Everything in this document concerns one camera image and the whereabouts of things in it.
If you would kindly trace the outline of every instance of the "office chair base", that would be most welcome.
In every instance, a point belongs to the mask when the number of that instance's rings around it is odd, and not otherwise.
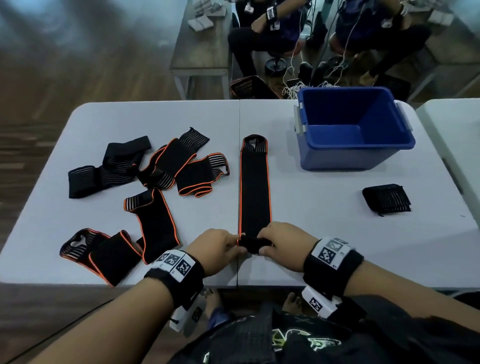
[[[265,62],[265,74],[270,77],[280,77],[287,71],[287,61],[283,58],[270,58]]]

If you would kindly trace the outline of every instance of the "black pants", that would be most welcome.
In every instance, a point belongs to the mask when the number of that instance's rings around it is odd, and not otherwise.
[[[388,51],[384,59],[370,70],[370,75],[375,77],[387,72],[406,56],[420,50],[431,34],[430,29],[424,25],[412,25],[401,31],[382,29],[369,38],[349,41],[347,47],[354,52],[370,49]]]
[[[254,32],[250,26],[262,14],[265,14],[267,2],[253,2],[253,14],[245,12],[245,1],[237,1],[235,9],[238,14],[240,28],[234,28],[228,35],[230,50],[235,55],[243,76],[257,74],[253,63],[252,51],[272,51],[278,53],[294,49],[296,42],[284,39],[279,32],[265,29],[262,33]]]

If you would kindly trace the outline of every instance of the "right hand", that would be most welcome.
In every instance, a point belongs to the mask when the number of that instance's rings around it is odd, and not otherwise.
[[[258,233],[258,238],[265,238],[274,246],[263,246],[258,254],[272,258],[281,266],[303,272],[303,263],[312,250],[317,238],[286,222],[272,221]]]

